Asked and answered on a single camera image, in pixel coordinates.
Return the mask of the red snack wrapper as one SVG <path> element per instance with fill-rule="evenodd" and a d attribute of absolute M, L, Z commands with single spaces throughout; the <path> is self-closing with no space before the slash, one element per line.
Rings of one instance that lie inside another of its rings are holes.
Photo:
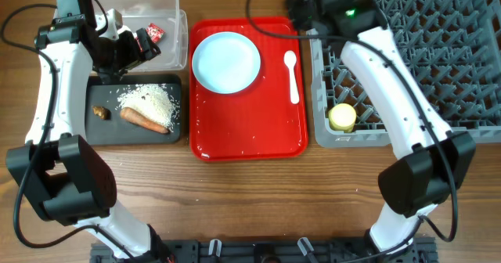
<path fill-rule="evenodd" d="M 158 44 L 165 35 L 165 31 L 154 23 L 149 23 L 145 31 L 154 44 Z"/>

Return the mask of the white rice pile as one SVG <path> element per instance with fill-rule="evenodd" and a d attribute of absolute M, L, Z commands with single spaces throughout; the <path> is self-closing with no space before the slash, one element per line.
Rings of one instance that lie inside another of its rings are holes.
<path fill-rule="evenodd" d="M 136 110 L 152 122 L 172 131 L 179 125 L 181 99 L 175 97 L 174 86 L 168 84 L 127 85 L 117 97 L 117 110 Z"/>

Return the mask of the orange carrot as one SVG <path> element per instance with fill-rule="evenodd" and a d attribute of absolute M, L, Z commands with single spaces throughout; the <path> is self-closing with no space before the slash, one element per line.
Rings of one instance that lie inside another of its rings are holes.
<path fill-rule="evenodd" d="M 123 108 L 120 112 L 120 117 L 128 123 L 135 124 L 139 127 L 148 129 L 153 132 L 161 134 L 167 134 L 170 132 L 166 127 L 151 121 L 150 119 L 144 117 L 141 113 L 133 110 L 130 107 Z"/>

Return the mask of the brown food scrap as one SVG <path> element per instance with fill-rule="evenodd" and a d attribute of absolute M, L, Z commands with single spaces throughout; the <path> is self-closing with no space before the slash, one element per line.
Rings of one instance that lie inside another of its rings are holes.
<path fill-rule="evenodd" d="M 110 119 L 110 111 L 103 106 L 93 106 L 92 112 L 94 115 L 99 117 L 101 120 L 109 120 Z"/>

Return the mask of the light blue plate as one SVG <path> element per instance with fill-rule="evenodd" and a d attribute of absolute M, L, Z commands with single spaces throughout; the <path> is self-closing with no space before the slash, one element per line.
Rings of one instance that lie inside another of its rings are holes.
<path fill-rule="evenodd" d="M 195 48 L 192 72 L 207 90 L 229 95 L 251 86 L 261 69 L 261 54 L 246 36 L 218 32 Z"/>

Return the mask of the white plastic spoon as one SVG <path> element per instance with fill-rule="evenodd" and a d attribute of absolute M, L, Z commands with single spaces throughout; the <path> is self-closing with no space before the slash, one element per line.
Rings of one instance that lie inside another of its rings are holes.
<path fill-rule="evenodd" d="M 292 50 L 289 50 L 285 52 L 283 61 L 289 71 L 290 101 L 293 104 L 298 104 L 300 101 L 300 97 L 295 77 L 295 66 L 297 63 L 297 57 Z"/>

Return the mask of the yellow plastic cup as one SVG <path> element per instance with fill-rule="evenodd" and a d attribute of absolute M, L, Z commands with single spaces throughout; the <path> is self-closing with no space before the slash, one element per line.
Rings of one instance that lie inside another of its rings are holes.
<path fill-rule="evenodd" d="M 334 131 L 352 132 L 356 122 L 355 108 L 347 103 L 339 103 L 327 113 L 330 128 Z"/>

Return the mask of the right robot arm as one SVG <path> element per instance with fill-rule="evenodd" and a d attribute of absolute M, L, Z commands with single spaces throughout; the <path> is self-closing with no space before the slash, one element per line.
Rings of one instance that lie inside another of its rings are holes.
<path fill-rule="evenodd" d="M 376 108 L 396 162 L 378 176 L 384 206 L 369 229 L 378 254 L 395 254 L 411 243 L 422 222 L 446 200 L 452 205 L 449 234 L 459 221 L 457 192 L 476 150 L 466 132 L 454 132 L 430 105 L 395 44 L 387 17 L 375 0 L 287 0 L 298 30 L 330 45 Z"/>

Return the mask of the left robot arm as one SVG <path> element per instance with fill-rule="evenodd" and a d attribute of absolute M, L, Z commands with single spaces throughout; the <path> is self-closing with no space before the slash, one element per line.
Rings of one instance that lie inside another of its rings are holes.
<path fill-rule="evenodd" d="M 120 79 L 160 54 L 144 29 L 112 32 L 99 26 L 98 0 L 56 0 L 57 15 L 40 27 L 31 47 L 41 61 L 34 121 L 23 146 L 11 149 L 6 166 L 44 221 L 89 232 L 118 262 L 168 262 L 171 252 L 151 225 L 137 220 L 117 198 L 112 170 L 88 144 L 85 106 L 88 78 Z"/>

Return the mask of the clear plastic waste bin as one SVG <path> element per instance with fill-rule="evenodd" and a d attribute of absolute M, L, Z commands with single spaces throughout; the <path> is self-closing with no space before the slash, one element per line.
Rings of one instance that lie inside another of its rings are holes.
<path fill-rule="evenodd" d="M 165 31 L 157 44 L 161 54 L 132 71 L 181 70 L 187 57 L 187 19 L 179 0 L 56 0 L 52 23 L 41 27 L 36 39 L 43 71 L 64 78 L 86 76 L 97 60 L 99 39 L 95 14 L 116 9 L 123 24 L 136 31 L 154 23 Z"/>

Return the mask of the grey dishwasher rack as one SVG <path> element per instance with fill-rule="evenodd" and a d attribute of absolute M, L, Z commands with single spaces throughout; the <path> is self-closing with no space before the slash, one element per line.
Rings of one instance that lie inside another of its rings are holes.
<path fill-rule="evenodd" d="M 478 143 L 500 140 L 500 0 L 376 0 L 398 50 L 430 104 Z M 315 140 L 325 148 L 386 146 L 390 139 L 357 79 L 312 39 Z M 352 132 L 330 128 L 339 103 L 355 108 Z"/>

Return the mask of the black plastic tray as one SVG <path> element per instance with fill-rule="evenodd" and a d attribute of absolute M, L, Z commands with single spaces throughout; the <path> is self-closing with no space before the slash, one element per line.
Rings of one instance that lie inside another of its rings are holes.
<path fill-rule="evenodd" d="M 174 86 L 175 97 L 182 102 L 182 82 L 176 74 L 140 74 L 125 75 L 119 82 L 103 84 L 97 76 L 88 80 L 85 130 L 87 142 L 93 146 L 107 145 L 139 145 L 139 144 L 172 144 L 181 138 L 182 132 L 182 105 L 179 125 L 167 134 L 161 134 L 128 123 L 120 117 L 117 97 L 127 85 L 136 84 L 168 84 Z M 93 114 L 93 106 L 103 106 L 110 111 L 109 120 L 101 120 Z"/>

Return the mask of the red serving tray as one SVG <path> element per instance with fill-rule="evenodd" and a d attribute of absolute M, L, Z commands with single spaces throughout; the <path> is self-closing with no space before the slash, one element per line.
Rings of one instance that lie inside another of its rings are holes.
<path fill-rule="evenodd" d="M 201 20 L 189 35 L 189 52 L 218 32 L 249 38 L 261 56 L 258 77 L 249 88 L 220 95 L 189 77 L 189 144 L 195 157 L 207 161 L 288 158 L 308 145 L 305 100 L 290 101 L 286 52 L 301 54 L 297 40 L 271 38 L 244 18 Z"/>

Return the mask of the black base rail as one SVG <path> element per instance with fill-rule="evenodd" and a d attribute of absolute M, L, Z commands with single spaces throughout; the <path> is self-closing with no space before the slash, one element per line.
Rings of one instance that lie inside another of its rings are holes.
<path fill-rule="evenodd" d="M 164 242 L 173 253 L 173 262 L 310 262 L 298 243 L 293 241 L 230 242 L 225 241 L 216 255 L 210 255 L 210 244 L 196 240 L 170 240 Z M 376 253 L 362 237 L 334 238 L 312 241 L 312 255 L 319 262 L 366 262 Z M 413 243 L 396 255 L 372 258 L 371 262 L 439 263 L 435 238 L 415 238 Z"/>

